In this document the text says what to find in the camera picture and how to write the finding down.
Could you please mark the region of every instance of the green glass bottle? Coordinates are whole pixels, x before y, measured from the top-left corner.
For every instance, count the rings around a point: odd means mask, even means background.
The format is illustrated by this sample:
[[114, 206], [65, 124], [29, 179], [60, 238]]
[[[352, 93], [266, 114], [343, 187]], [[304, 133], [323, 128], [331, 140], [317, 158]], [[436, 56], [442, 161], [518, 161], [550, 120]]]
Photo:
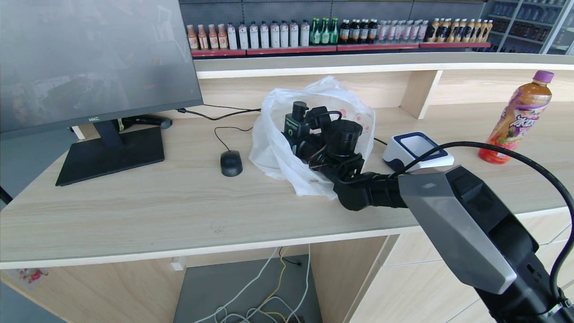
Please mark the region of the green glass bottle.
[[333, 18], [333, 20], [331, 21], [331, 35], [330, 35], [330, 40], [329, 43], [331, 44], [336, 44], [339, 41], [339, 28], [338, 28], [338, 22], [339, 19], [338, 18]]

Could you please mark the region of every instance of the computer mouse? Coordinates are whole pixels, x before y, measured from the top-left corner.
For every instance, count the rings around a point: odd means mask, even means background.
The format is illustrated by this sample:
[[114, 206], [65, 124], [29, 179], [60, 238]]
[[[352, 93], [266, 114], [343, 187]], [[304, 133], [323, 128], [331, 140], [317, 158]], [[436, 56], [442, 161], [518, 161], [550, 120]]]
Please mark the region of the computer mouse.
[[236, 150], [226, 151], [221, 154], [221, 174], [227, 177], [233, 177], [241, 174], [243, 171], [243, 164], [241, 163], [241, 156]]

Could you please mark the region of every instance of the monitor stand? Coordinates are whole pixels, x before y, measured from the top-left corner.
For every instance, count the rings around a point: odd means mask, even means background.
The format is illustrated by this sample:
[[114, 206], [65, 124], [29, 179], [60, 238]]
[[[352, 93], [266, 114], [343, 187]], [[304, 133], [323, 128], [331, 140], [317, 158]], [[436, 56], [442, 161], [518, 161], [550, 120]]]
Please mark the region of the monitor stand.
[[112, 121], [96, 122], [94, 126], [101, 138], [72, 144], [56, 186], [66, 186], [165, 159], [160, 127], [119, 134]]

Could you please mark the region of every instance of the purple bottle cap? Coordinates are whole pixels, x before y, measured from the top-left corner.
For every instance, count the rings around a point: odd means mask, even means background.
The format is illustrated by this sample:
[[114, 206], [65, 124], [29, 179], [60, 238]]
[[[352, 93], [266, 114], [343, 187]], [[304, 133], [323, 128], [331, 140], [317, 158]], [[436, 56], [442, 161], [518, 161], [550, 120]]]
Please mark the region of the purple bottle cap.
[[554, 77], [554, 73], [552, 73], [552, 72], [537, 71], [536, 74], [534, 74], [534, 77], [532, 79], [537, 80], [539, 82], [550, 83], [550, 81], [552, 81], [553, 77]]

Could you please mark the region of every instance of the plastic bag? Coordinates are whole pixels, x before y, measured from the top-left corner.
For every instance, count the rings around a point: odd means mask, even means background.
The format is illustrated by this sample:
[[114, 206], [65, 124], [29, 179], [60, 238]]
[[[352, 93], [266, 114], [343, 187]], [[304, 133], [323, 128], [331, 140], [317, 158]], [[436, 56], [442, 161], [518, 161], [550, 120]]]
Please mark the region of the plastic bag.
[[333, 76], [318, 80], [301, 91], [275, 89], [261, 103], [261, 115], [253, 125], [253, 148], [249, 159], [266, 175], [290, 181], [299, 196], [325, 195], [334, 199], [337, 195], [333, 192], [333, 183], [297, 158], [282, 134], [285, 115], [292, 112], [294, 101], [304, 101], [310, 109], [326, 106], [329, 111], [340, 111], [343, 119], [362, 125], [363, 132], [355, 152], [361, 153], [365, 160], [373, 149], [375, 111]]

